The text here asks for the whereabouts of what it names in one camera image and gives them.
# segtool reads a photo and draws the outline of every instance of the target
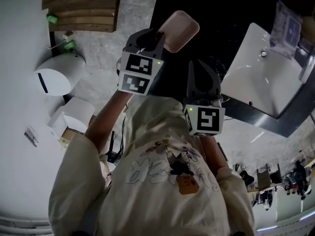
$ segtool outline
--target plastic container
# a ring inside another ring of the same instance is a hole
[[[182,49],[199,32],[199,24],[186,12],[175,11],[158,32],[166,36],[164,48],[171,53]]]

